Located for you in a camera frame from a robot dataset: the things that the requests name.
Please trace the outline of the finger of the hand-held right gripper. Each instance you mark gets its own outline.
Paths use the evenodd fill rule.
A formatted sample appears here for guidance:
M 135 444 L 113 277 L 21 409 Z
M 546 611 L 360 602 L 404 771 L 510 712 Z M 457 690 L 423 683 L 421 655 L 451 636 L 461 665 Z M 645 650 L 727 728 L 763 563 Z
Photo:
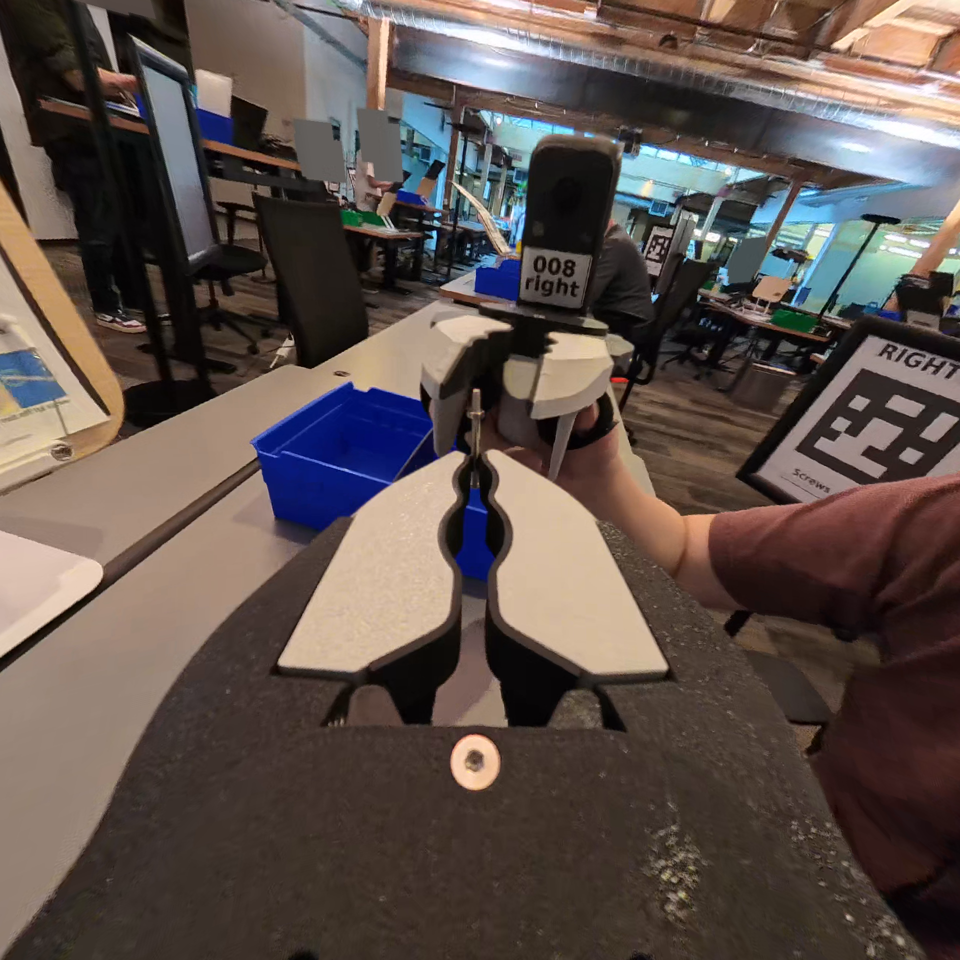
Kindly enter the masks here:
M 513 335 L 510 323 L 483 315 L 444 318 L 430 328 L 420 387 L 432 422 L 436 456 L 443 457 L 454 448 L 475 389 L 481 402 L 496 401 Z
M 549 446 L 546 475 L 555 481 L 568 450 L 614 431 L 614 366 L 605 336 L 548 333 L 542 346 L 514 346 L 504 364 L 504 439 Z

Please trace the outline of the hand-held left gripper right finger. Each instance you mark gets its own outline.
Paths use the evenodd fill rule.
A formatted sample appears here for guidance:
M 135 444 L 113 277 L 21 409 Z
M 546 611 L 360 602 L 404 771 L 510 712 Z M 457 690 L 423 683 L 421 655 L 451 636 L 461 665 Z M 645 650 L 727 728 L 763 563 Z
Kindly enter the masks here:
M 657 683 L 669 664 L 590 512 L 501 451 L 485 455 L 485 653 L 507 724 L 546 726 L 564 696 Z

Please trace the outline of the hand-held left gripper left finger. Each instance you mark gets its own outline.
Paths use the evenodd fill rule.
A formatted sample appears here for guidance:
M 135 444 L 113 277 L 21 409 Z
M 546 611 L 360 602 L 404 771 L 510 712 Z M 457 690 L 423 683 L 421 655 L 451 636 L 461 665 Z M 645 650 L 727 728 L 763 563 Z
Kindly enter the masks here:
M 469 456 L 450 452 L 356 511 L 276 663 L 284 676 L 390 694 L 431 722 L 461 653 Z

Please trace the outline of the blue plastic bin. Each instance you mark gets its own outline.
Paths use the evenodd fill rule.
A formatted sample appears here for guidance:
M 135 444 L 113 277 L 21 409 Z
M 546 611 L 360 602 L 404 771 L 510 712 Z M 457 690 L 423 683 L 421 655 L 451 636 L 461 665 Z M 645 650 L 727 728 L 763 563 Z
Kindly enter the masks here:
M 435 450 L 419 400 L 344 383 L 252 441 L 274 516 L 317 531 L 354 518 L 340 567 L 450 596 L 454 569 L 486 581 L 494 556 L 479 491 Z
M 515 303 L 520 295 L 522 261 L 503 259 L 475 271 L 473 291 L 478 297 Z

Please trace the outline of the person's right forearm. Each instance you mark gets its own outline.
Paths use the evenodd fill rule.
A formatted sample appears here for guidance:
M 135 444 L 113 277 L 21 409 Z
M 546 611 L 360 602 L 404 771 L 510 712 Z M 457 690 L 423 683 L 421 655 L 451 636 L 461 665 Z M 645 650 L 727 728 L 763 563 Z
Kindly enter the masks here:
M 702 606 L 792 618 L 893 651 L 958 639 L 958 480 L 857 486 L 810 503 L 681 515 L 625 471 L 602 517 Z

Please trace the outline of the person's right hand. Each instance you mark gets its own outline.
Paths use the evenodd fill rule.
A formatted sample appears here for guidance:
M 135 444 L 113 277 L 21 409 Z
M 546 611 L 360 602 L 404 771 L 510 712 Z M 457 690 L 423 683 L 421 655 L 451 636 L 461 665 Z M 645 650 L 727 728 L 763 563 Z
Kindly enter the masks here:
M 552 447 L 537 433 L 527 444 L 513 442 L 502 432 L 507 417 L 496 404 L 486 415 L 482 438 L 483 450 L 499 450 L 534 474 L 546 477 Z M 603 522 L 618 523 L 628 507 L 648 495 L 630 466 L 630 458 L 621 448 L 620 426 L 602 438 L 576 449 L 565 451 L 554 483 L 575 498 L 593 516 Z

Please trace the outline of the tilted wooden document stand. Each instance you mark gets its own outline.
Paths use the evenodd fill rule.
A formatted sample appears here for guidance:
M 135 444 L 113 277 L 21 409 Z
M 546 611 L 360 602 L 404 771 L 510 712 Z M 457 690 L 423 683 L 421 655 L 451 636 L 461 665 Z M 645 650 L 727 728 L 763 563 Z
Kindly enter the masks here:
M 473 212 L 476 214 L 478 222 L 481 224 L 484 233 L 486 234 L 486 239 L 489 242 L 489 245 L 492 247 L 493 251 L 499 258 L 507 258 L 512 260 L 520 260 L 521 255 L 517 250 L 511 247 L 505 237 L 503 236 L 497 221 L 494 216 L 486 209 L 486 206 L 482 200 L 474 197 L 474 195 L 464 188 L 460 183 L 453 182 L 451 184 L 452 189 L 456 190 L 458 193 L 458 198 L 464 199 L 467 204 L 472 208 Z

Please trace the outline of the metal waste bin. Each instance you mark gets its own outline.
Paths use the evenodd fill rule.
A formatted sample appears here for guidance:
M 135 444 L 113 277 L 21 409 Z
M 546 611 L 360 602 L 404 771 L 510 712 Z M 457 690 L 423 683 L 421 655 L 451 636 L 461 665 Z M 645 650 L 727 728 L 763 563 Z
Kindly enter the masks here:
M 771 414 L 796 378 L 796 372 L 785 366 L 749 361 L 738 371 L 728 395 L 737 406 Z

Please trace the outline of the black office chair seat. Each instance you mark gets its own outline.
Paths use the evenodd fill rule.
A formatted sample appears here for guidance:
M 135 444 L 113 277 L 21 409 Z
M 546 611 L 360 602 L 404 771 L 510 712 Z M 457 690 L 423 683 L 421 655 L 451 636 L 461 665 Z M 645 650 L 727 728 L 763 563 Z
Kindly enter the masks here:
M 753 613 L 738 609 L 723 629 L 737 640 L 753 672 L 771 693 L 786 720 L 795 726 L 824 728 L 834 712 L 803 669 L 785 654 L 778 639 L 784 631 L 777 620 L 759 619 L 749 626 Z

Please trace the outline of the black wheeled office chair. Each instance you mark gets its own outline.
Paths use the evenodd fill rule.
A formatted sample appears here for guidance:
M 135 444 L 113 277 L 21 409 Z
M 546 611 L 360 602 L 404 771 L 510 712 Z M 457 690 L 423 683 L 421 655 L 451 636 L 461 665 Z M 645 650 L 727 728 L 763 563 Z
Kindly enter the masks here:
M 207 305 L 198 307 L 200 323 L 214 330 L 232 331 L 246 341 L 246 353 L 252 356 L 259 354 L 258 336 L 248 328 L 258 326 L 263 331 L 266 321 L 222 306 L 215 287 L 218 285 L 225 297 L 232 297 L 235 279 L 262 272 L 267 266 L 267 258 L 257 250 L 220 244 L 213 249 L 209 260 L 194 273 L 194 282 L 203 283 L 208 294 Z

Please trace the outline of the black floor lamp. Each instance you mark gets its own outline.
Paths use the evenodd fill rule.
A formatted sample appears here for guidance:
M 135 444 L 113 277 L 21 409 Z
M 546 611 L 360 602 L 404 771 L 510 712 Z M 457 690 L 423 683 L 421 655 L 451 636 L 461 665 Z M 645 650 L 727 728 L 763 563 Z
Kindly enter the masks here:
M 825 316 L 828 313 L 832 312 L 834 306 L 838 301 L 838 298 L 843 286 L 845 285 L 846 281 L 850 277 L 853 270 L 855 270 L 856 266 L 858 265 L 859 259 L 862 258 L 867 248 L 871 244 L 872 240 L 878 233 L 878 231 L 881 228 L 898 226 L 902 222 L 900 218 L 892 217 L 884 214 L 878 214 L 878 213 L 864 213 L 861 215 L 860 219 L 863 223 L 870 225 L 870 228 L 867 234 L 865 235 L 862 243 L 858 247 L 858 250 L 856 251 L 854 256 L 851 258 L 849 264 L 846 267 L 846 270 L 844 270 L 844 272 L 841 274 L 840 278 L 835 283 L 830 294 L 826 297 L 821 309 L 817 314 L 818 321 L 822 320 L 823 318 L 825 318 Z

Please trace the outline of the black framed board stand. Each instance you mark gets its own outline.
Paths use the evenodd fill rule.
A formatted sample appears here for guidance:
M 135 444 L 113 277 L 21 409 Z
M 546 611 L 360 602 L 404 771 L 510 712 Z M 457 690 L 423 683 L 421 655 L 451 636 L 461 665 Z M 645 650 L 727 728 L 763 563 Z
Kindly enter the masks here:
M 172 322 L 174 358 L 192 367 L 191 379 L 174 378 L 162 323 L 152 295 L 142 247 L 135 226 L 135 207 L 112 119 L 104 100 L 104 83 L 90 59 L 89 45 L 76 2 L 61 2 L 75 45 L 82 90 L 109 196 L 119 217 L 118 229 L 126 262 L 137 285 L 158 378 L 125 390 L 126 420 L 146 429 L 215 398 L 210 363 L 201 333 L 194 282 L 197 273 L 216 257 L 219 241 L 200 128 L 186 68 L 173 58 L 132 38 L 129 42 L 135 80 L 146 110 L 151 202 L 150 230 L 154 241 L 167 313 Z

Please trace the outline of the instruction sheet on stand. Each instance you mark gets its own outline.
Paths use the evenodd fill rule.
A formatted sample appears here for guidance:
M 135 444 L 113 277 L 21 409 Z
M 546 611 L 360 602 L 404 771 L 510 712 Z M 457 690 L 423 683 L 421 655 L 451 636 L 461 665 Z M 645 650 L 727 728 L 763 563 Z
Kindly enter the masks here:
M 86 322 L 57 278 L 5 186 L 1 187 L 1 261 L 18 271 L 107 409 L 106 424 L 82 430 L 43 459 L 2 471 L 1 654 L 6 656 L 102 586 L 101 562 L 82 552 L 72 522 L 15 517 L 14 494 L 54 479 L 116 439 L 125 412 L 118 379 Z

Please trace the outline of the printed instruction poster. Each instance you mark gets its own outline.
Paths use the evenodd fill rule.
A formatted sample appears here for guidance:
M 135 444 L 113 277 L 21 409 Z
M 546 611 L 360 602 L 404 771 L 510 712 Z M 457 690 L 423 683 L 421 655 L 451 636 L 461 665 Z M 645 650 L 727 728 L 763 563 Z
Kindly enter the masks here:
M 2 255 L 2 472 L 42 460 L 74 435 L 105 425 L 108 415 L 25 281 Z

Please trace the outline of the silver ventilation duct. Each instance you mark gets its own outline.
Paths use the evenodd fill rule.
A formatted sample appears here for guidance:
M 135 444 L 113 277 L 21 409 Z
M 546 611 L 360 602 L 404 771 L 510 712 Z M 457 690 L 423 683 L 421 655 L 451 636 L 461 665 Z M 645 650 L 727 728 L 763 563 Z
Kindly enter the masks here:
M 653 64 L 629 61 L 626 69 L 586 62 L 584 56 L 554 56 L 510 50 L 460 36 L 398 26 L 391 65 L 407 74 L 461 87 L 543 101 L 568 111 L 619 116 L 630 123 L 684 130 L 690 137 L 735 137 L 760 143 L 777 136 L 799 142 L 893 138 L 910 144 L 958 149 L 958 129 L 894 119 L 843 102 L 785 101 L 771 91 L 725 90 L 707 77 L 667 78 Z

